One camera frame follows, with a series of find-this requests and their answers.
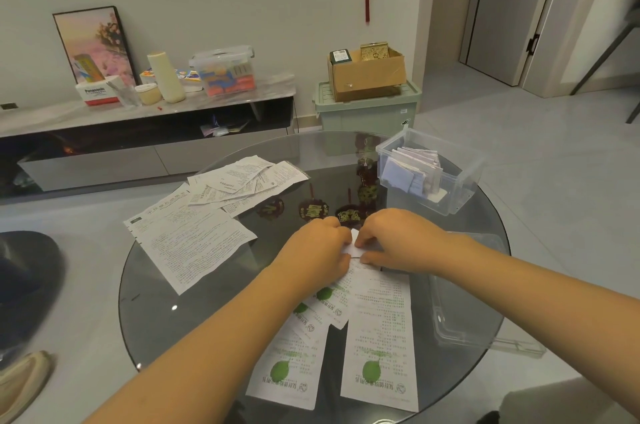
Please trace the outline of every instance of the framed picture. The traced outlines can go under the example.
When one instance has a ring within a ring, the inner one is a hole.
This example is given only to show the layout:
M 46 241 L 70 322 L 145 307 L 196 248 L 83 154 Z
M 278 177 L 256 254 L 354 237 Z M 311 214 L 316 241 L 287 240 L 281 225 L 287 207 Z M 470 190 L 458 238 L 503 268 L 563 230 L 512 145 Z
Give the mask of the framed picture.
M 131 53 L 115 6 L 53 15 L 76 83 L 84 81 L 74 56 L 91 56 L 105 76 L 119 75 L 127 86 L 137 83 Z

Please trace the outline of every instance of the person's left hand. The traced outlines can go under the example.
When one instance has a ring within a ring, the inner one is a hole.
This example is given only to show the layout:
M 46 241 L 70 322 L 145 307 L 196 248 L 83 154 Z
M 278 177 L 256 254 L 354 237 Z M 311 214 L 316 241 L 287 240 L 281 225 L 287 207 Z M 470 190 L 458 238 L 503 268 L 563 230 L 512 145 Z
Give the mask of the person's left hand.
M 347 274 L 351 256 L 342 247 L 348 243 L 351 231 L 336 217 L 316 218 L 289 238 L 268 268 L 301 301 Z

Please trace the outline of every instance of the stack of paper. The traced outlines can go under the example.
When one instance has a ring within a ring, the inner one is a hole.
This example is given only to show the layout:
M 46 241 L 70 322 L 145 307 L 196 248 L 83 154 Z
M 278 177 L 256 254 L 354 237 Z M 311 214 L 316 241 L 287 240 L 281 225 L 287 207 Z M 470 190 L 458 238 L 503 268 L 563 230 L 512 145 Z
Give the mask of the stack of paper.
M 380 179 L 437 203 L 447 194 L 440 187 L 442 172 L 437 151 L 400 147 L 387 158 Z
M 189 177 L 172 194 L 124 221 L 173 289 L 182 294 L 256 238 L 232 217 L 308 176 L 258 156 Z
M 408 276 L 361 264 L 364 250 L 353 243 L 344 251 L 348 273 L 295 309 L 255 366 L 247 395 L 313 409 L 328 327 L 349 321 L 340 395 L 418 412 Z

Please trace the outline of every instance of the clear plastic box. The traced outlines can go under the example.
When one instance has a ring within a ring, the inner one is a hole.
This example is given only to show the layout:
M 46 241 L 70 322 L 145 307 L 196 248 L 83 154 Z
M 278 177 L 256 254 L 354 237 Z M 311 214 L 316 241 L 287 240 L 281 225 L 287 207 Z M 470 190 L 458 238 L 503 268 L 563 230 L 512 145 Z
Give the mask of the clear plastic box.
M 198 72 L 208 96 L 255 90 L 252 47 L 241 46 L 196 53 L 189 67 Z
M 498 235 L 465 234 L 491 249 L 507 254 Z M 446 279 L 429 276 L 433 329 L 439 345 L 463 345 L 466 347 L 492 348 L 503 352 L 517 353 L 540 358 L 547 349 L 528 333 L 505 319 L 498 334 L 490 336 L 483 327 L 485 315 L 493 312 L 459 286 Z
M 438 151 L 444 172 L 440 179 L 441 196 L 414 196 L 417 201 L 441 215 L 457 213 L 476 193 L 477 183 L 484 168 L 485 157 L 479 151 L 429 136 L 413 128 L 405 128 L 386 142 L 376 146 L 380 156 L 378 177 L 385 168 L 391 152 L 401 146 Z M 391 188 L 384 180 L 380 184 Z

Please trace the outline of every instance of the black stool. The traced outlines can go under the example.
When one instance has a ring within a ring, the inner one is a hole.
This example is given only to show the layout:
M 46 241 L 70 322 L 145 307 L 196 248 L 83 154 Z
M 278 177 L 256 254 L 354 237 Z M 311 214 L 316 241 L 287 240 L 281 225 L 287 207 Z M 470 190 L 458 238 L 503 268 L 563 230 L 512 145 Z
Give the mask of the black stool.
M 618 37 L 613 40 L 611 46 L 606 49 L 606 51 L 602 54 L 602 56 L 600 56 L 600 58 L 598 58 L 597 62 L 591 67 L 584 78 L 580 80 L 580 83 L 575 86 L 575 88 L 571 92 L 571 95 L 575 95 L 576 93 L 578 93 L 578 90 L 580 90 L 580 88 L 582 88 L 582 86 L 587 83 L 587 80 L 589 80 L 591 76 L 597 71 L 597 69 L 601 67 L 601 65 L 607 60 L 607 58 L 611 56 L 613 51 L 615 51 L 616 48 L 620 46 L 620 43 L 622 43 L 622 41 L 624 41 L 624 39 L 628 37 L 629 33 L 632 32 L 635 28 L 640 27 L 640 7 L 632 9 L 629 14 L 626 15 L 625 21 L 627 22 L 625 28 L 618 35 Z M 627 123 L 632 123 L 638 116 L 638 114 L 640 114 L 640 102 L 638 103 L 638 105 L 636 105 L 634 111 L 631 112 L 631 115 L 627 119 Z

